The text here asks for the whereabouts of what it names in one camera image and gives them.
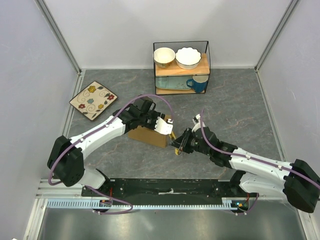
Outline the yellow utility knife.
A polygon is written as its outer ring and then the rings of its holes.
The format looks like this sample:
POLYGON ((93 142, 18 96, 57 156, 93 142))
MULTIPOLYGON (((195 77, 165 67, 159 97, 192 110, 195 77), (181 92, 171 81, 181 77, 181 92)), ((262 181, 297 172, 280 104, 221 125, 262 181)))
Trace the yellow utility knife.
MULTIPOLYGON (((177 138, 173 131, 171 132, 171 134, 169 135, 169 137, 170 137, 170 139, 171 139, 172 141, 174 141, 174 140, 177 138)), ((179 156, 179 155, 181 154, 181 151, 180 151, 178 148, 175 148, 174 152, 175 152, 175 154, 176 154, 177 156, 179 156)))

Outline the brown cardboard express box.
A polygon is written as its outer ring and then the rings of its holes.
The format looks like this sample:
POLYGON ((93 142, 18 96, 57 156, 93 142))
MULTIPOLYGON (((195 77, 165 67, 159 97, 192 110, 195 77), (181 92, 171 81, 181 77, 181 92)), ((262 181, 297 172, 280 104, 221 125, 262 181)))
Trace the brown cardboard express box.
POLYGON ((159 148, 166 148, 169 142, 168 134, 161 134, 156 131, 157 119, 152 120, 147 126, 138 126, 130 130, 127 135, 130 139, 149 144, 159 148))

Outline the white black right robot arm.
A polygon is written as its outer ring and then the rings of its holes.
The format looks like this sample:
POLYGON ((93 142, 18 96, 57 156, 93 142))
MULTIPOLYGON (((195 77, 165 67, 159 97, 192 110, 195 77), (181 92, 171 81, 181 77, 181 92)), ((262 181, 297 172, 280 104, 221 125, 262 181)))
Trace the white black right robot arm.
POLYGON ((320 198, 320 178, 301 160, 277 161, 249 153, 236 145, 220 141, 208 127, 187 128, 171 142, 181 152, 198 152, 219 167, 235 170, 229 191, 235 197, 244 193, 285 198, 295 208, 313 213, 320 198))

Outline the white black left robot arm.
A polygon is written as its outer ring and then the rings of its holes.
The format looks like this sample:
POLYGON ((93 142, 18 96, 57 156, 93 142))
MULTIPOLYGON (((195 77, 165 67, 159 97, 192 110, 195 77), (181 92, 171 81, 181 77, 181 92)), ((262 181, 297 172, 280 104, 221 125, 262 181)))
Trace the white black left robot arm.
POLYGON ((142 96, 84 133, 70 138, 58 137, 47 162, 49 185, 55 185, 53 178, 56 177, 58 184, 89 186, 99 197, 106 196, 110 191, 108 177, 98 169, 86 168, 85 159, 102 145, 137 127, 162 133, 160 125, 165 122, 165 117, 164 113, 156 111, 156 103, 151 98, 142 96))

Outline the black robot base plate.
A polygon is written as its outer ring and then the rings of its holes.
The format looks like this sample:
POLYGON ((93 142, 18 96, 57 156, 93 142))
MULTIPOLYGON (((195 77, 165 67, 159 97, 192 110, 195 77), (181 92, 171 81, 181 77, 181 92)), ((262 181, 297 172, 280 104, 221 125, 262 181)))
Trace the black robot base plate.
POLYGON ((209 195, 216 198, 250 196, 251 200, 257 196, 255 192, 246 193, 240 187, 230 185, 229 180, 218 179, 114 178, 98 191, 124 201, 136 196, 158 195, 209 195))

